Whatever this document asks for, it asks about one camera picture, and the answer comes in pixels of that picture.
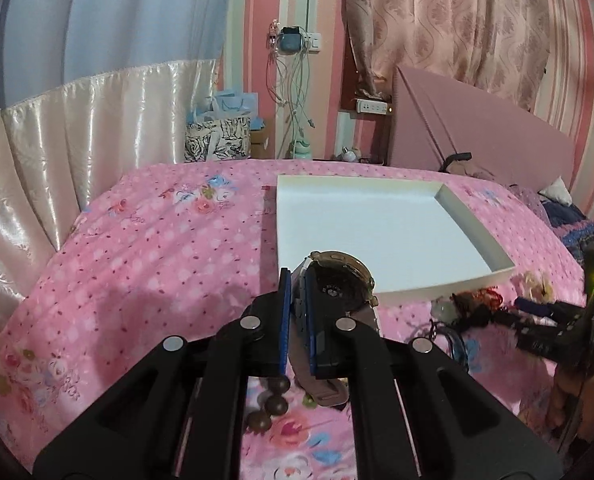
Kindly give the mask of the person's right hand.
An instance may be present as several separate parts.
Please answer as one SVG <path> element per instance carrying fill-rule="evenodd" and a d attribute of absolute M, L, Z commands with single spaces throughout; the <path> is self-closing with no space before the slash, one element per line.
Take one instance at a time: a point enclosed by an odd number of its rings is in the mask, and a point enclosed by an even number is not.
<path fill-rule="evenodd" d="M 594 440 L 594 375 L 588 379 L 572 372 L 562 365 L 556 367 L 554 383 L 550 394 L 546 422 L 551 428 L 562 426 L 566 416 L 565 401 L 568 396 L 578 396 L 582 406 L 577 435 L 582 440 Z"/>

